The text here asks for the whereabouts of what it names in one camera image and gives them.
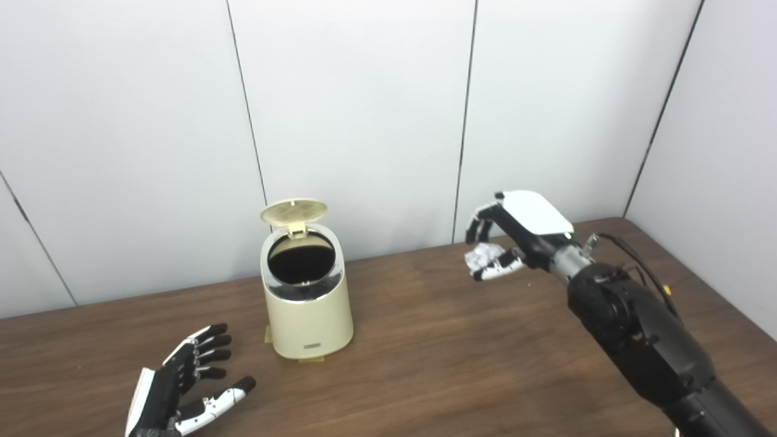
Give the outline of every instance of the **cable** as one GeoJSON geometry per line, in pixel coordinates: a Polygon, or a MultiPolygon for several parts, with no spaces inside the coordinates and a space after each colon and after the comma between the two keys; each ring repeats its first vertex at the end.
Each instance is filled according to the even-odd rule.
{"type": "Polygon", "coordinates": [[[647,281],[645,281],[645,275],[642,273],[642,269],[639,268],[638,265],[635,264],[635,265],[633,265],[631,267],[627,267],[624,270],[627,271],[627,272],[634,270],[639,275],[639,280],[642,282],[642,285],[647,287],[647,281]]]}
{"type": "Polygon", "coordinates": [[[621,237],[618,236],[612,236],[610,234],[600,234],[598,233],[601,238],[609,239],[612,241],[620,250],[623,250],[627,255],[629,255],[639,266],[645,271],[647,274],[647,277],[650,278],[650,281],[653,282],[653,285],[656,286],[658,289],[658,292],[661,294],[661,297],[664,298],[664,304],[667,306],[667,309],[669,309],[669,312],[672,313],[672,315],[677,318],[677,320],[680,319],[680,314],[677,311],[677,308],[674,306],[674,302],[672,301],[672,296],[667,292],[667,290],[664,288],[664,283],[661,282],[655,273],[653,273],[652,270],[650,270],[650,267],[647,266],[645,261],[642,259],[642,257],[639,256],[639,254],[631,247],[629,244],[621,237]]]}

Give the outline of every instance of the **cream trash can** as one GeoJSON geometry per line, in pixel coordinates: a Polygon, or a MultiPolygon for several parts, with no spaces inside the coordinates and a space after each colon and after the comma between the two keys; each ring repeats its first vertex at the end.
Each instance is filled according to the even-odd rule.
{"type": "Polygon", "coordinates": [[[273,347],[285,358],[328,355],[354,336],[340,242],[310,223],[326,210],[319,201],[289,199],[262,212],[276,226],[262,245],[262,283],[273,347]]]}

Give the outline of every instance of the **wooden table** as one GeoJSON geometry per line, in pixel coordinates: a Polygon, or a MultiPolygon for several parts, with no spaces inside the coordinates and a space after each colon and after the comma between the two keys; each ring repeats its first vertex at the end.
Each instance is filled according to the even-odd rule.
{"type": "MultiPolygon", "coordinates": [[[[719,376],[777,431],[777,344],[688,269],[619,218],[579,225],[623,236],[675,292],[719,376]]],[[[228,378],[257,388],[199,437],[669,435],[566,308],[549,274],[475,283],[466,246],[347,266],[353,342],[299,363],[264,344],[260,280],[0,320],[0,435],[124,435],[142,366],[156,367],[189,333],[227,322],[228,378]]],[[[602,243],[595,257],[626,262],[602,243]]]]}

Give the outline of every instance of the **white wall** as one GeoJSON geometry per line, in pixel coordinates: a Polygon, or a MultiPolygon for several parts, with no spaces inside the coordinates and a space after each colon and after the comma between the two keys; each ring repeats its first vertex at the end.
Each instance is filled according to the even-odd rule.
{"type": "Polygon", "coordinates": [[[346,259],[450,243],[474,0],[231,0],[267,200],[346,259]]]}
{"type": "Polygon", "coordinates": [[[223,1],[0,2],[0,54],[2,170],[78,303],[258,274],[223,1]]]}
{"type": "Polygon", "coordinates": [[[348,259],[497,190],[619,215],[697,1],[481,0],[462,163],[475,6],[0,2],[2,170],[79,303],[258,274],[262,177],[348,259]]]}
{"type": "Polygon", "coordinates": [[[0,318],[73,306],[33,230],[0,179],[0,318]]]}
{"type": "Polygon", "coordinates": [[[776,16],[704,4],[627,215],[775,339],[776,16]]]}
{"type": "Polygon", "coordinates": [[[620,216],[698,0],[481,0],[456,241],[493,193],[620,216]]]}

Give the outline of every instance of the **black robotic arm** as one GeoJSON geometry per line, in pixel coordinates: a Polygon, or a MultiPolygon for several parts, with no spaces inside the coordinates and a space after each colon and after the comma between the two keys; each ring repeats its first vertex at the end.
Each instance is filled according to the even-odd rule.
{"type": "Polygon", "coordinates": [[[576,243],[571,224],[542,196],[497,193],[496,202],[475,213],[467,243],[488,244],[493,224],[517,246],[498,256],[480,251],[491,253],[491,260],[468,260],[475,280],[523,265],[554,274],[566,285],[569,308],[613,364],[684,437],[774,437],[716,377],[712,359],[671,300],[661,302],[622,268],[594,261],[596,238],[576,243]]]}

